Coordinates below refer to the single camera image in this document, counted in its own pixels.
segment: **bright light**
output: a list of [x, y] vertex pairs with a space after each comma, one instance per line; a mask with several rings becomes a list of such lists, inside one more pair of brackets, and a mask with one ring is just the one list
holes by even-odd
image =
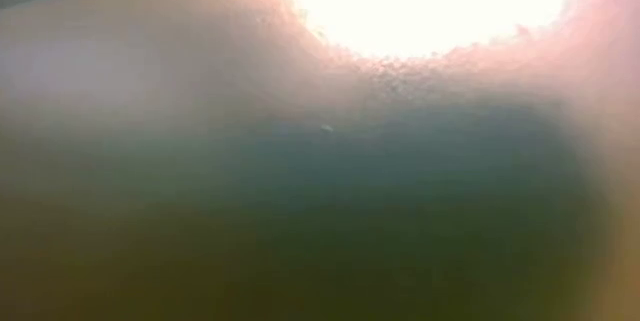
[[567, 0], [293, 0], [307, 26], [362, 56], [429, 57], [551, 25]]

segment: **skin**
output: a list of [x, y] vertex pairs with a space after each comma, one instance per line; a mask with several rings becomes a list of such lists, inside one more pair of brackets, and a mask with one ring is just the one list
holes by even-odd
[[1, 11], [3, 309], [634, 319], [637, 11], [589, 1], [419, 66], [341, 58], [282, 0]]

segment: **lens flare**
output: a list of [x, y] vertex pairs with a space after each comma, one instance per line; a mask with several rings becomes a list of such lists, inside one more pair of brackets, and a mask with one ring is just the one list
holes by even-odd
[[370, 57], [429, 57], [552, 25], [568, 0], [293, 0], [329, 44]]

